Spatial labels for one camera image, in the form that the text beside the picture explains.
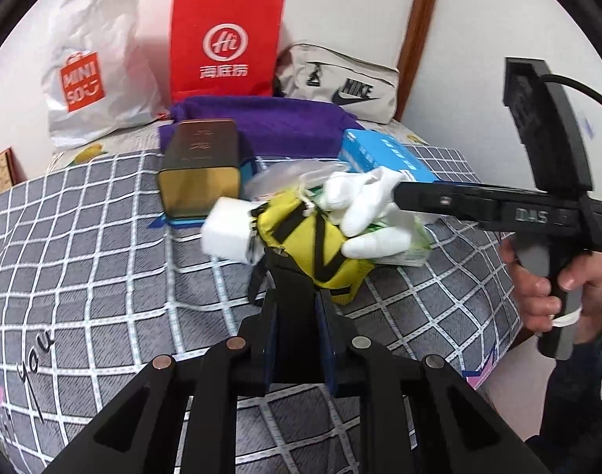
yellow bag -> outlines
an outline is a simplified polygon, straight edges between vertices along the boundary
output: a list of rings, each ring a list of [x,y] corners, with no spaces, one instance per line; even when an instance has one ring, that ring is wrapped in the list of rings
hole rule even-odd
[[[345,305],[356,295],[373,263],[345,257],[341,246],[347,237],[319,209],[305,216],[306,209],[295,190],[277,194],[255,212],[259,236],[266,246],[292,256],[316,286],[329,289],[333,301]]]

white string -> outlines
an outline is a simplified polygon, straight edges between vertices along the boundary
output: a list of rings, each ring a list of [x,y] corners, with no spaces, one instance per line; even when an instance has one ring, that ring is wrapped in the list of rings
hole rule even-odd
[[[314,213],[314,210],[316,210],[316,205],[310,199],[313,194],[311,194],[311,192],[307,189],[299,187],[296,191],[296,195],[305,204],[305,210],[303,210],[303,217],[309,217],[310,215],[312,215]]]
[[[566,315],[562,315],[557,319],[553,319],[551,324],[555,328],[564,328],[565,326],[570,326],[571,324],[575,324],[579,320],[579,316],[581,315],[581,307],[571,313],[567,313]]]

black strap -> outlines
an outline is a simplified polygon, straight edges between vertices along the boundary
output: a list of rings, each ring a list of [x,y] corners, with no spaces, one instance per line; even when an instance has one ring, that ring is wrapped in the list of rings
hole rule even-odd
[[[325,265],[325,219],[326,216],[322,212],[317,212],[314,232],[314,279],[321,283],[330,281],[346,260],[344,254],[338,250]]]
[[[272,237],[274,237],[279,244],[283,244],[283,241],[285,241],[292,232],[296,230],[297,226],[305,220],[305,215],[303,215],[304,211],[305,204],[301,202],[292,212],[286,215],[272,232]]]
[[[332,296],[346,296],[351,292],[351,285],[349,287],[343,287],[342,289],[330,289],[329,293]]]
[[[265,265],[265,255],[261,257],[261,260],[257,263],[256,266],[253,267],[252,272],[250,273],[250,279],[248,281],[248,302],[257,305],[258,307],[262,306],[264,300],[260,299],[257,301],[257,295],[259,294],[259,289],[261,288],[262,283],[264,282],[265,275],[268,272]]]

metal rivet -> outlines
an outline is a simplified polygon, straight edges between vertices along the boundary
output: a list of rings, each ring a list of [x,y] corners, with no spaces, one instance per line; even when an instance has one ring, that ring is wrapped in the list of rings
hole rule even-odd
[[[171,365],[171,357],[167,354],[161,354],[152,360],[152,365],[155,369],[167,369]]]
[[[353,337],[351,345],[357,350],[368,350],[368,348],[371,347],[371,340],[362,335],[358,335],[357,337]]]
[[[426,357],[426,365],[432,369],[441,369],[444,366],[445,360],[438,354],[429,354]]]
[[[246,341],[242,337],[231,337],[226,341],[226,347],[230,350],[240,350],[246,345]]]

dark clothing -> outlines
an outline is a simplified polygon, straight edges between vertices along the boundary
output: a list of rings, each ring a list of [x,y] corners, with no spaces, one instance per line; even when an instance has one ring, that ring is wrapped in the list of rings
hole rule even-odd
[[[557,474],[602,473],[602,332],[558,361],[546,387],[540,435],[527,445]]]

